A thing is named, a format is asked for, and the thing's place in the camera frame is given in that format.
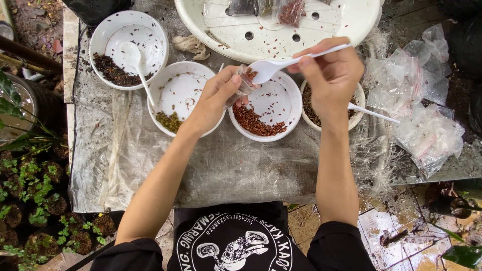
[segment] hand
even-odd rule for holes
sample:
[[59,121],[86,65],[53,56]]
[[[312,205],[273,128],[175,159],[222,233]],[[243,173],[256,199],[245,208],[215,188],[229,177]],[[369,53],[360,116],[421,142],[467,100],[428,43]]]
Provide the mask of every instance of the hand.
[[180,129],[201,136],[216,126],[223,115],[224,104],[241,85],[241,77],[234,75],[237,69],[238,66],[227,66],[206,82],[199,101]]
[[[332,47],[348,44],[347,37],[324,39],[293,57],[318,54]],[[350,103],[357,83],[363,75],[363,64],[353,47],[329,53],[316,59],[303,57],[288,67],[291,73],[302,72],[311,86],[311,105],[322,124],[337,123],[340,116],[348,119]]]

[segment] plastic spoon handle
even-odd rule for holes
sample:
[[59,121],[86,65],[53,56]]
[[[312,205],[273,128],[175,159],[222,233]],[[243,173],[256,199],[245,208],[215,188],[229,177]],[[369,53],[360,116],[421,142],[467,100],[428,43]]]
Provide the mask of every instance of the plastic spoon handle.
[[356,105],[354,105],[354,104],[352,104],[352,103],[348,104],[348,109],[355,109],[355,110],[358,110],[358,111],[367,113],[368,115],[372,115],[372,116],[375,116],[375,117],[379,117],[379,118],[382,118],[382,119],[387,120],[387,121],[391,121],[391,122],[394,122],[394,123],[400,123],[400,121],[398,121],[398,120],[389,118],[389,117],[384,116],[384,115],[382,115],[382,114],[378,114],[378,113],[372,112],[372,111],[370,111],[370,110],[364,109],[363,107],[356,106]]
[[[318,56],[321,56],[321,55],[325,55],[325,54],[333,53],[333,52],[336,52],[336,51],[340,51],[342,49],[345,49],[345,48],[348,48],[348,47],[351,47],[351,46],[352,46],[351,44],[342,44],[342,45],[339,45],[339,46],[335,46],[331,49],[328,49],[324,52],[321,52],[319,54],[307,54],[307,56],[311,56],[311,57],[315,58],[315,57],[318,57]],[[280,62],[280,65],[283,65],[284,67],[286,67],[286,66],[289,66],[289,65],[292,65],[292,64],[296,64],[304,56],[305,55],[297,57],[297,58],[293,58],[293,59],[290,59],[290,60],[282,61],[282,62]]]
[[151,106],[154,108],[154,99],[152,98],[152,95],[149,90],[149,86],[147,85],[146,79],[144,76],[142,76],[141,68],[137,66],[137,73],[139,74],[139,77],[141,78],[142,84],[144,85],[144,89],[146,90],[147,96],[149,98],[149,101],[151,102]]

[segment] white bowl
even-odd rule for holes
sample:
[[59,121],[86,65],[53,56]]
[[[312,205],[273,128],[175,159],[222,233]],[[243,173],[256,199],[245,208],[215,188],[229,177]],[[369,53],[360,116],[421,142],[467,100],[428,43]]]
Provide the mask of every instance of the white bowl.
[[278,122],[284,122],[285,126],[287,126],[286,131],[272,136],[259,136],[248,132],[239,125],[234,117],[233,108],[229,108],[229,117],[234,127],[243,136],[259,142],[276,141],[287,136],[298,124],[303,109],[301,94],[293,79],[282,71],[278,71],[271,78],[271,81],[263,83],[261,86],[261,89],[249,94],[249,105],[247,105],[247,108],[254,107],[255,113],[262,115],[260,120],[264,123],[273,125]]
[[142,83],[137,86],[118,86],[105,80],[94,62],[94,54],[106,54],[112,57],[119,67],[125,67],[130,75],[137,75],[134,67],[125,63],[121,47],[124,42],[139,44],[141,51],[141,70],[144,75],[152,72],[154,75],[147,81],[150,84],[166,66],[169,57],[169,42],[161,24],[151,16],[139,11],[123,11],[107,17],[95,29],[89,46],[89,59],[95,73],[104,83],[120,90],[136,90],[143,88]]
[[295,28],[276,25],[271,15],[228,16],[229,0],[174,2],[184,24],[202,43],[244,63],[291,59],[295,53],[333,36],[347,36],[357,45],[374,26],[380,9],[380,0],[337,0],[330,6],[319,0],[305,1],[307,15]]
[[[305,89],[306,83],[307,81],[304,80],[300,87],[300,93],[302,96],[303,96],[303,91]],[[355,90],[354,96],[355,96],[356,105],[359,107],[365,108],[366,100],[365,100],[365,93],[363,93],[362,85],[360,84],[357,85],[357,89]],[[364,114],[363,112],[355,110],[355,114],[348,120],[348,130],[351,130],[355,126],[357,126],[357,124],[362,120],[363,114]],[[321,127],[319,127],[309,119],[309,117],[305,113],[305,109],[303,109],[302,116],[309,126],[321,132]]]
[[[176,111],[179,119],[185,121],[201,96],[202,91],[200,90],[204,88],[206,81],[215,75],[210,68],[203,64],[190,61],[176,62],[164,68],[149,87],[152,98],[156,103],[154,109],[151,107],[149,99],[147,99],[147,110],[157,127],[168,136],[175,137],[175,133],[168,131],[156,120],[156,113],[164,111],[167,115],[171,115]],[[219,119],[216,126],[201,137],[207,136],[214,131],[221,124],[225,113],[226,111],[223,112],[223,116]]]

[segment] white plastic basin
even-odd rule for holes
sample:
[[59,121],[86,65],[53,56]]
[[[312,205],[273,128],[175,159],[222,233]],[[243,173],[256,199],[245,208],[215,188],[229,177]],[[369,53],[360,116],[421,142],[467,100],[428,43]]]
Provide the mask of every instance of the white plastic basin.
[[374,26],[380,8],[380,0],[334,0],[330,6],[305,0],[307,15],[295,28],[274,24],[271,15],[228,16],[229,0],[174,1],[184,24],[200,41],[249,64],[260,59],[288,59],[333,36],[347,36],[356,45]]

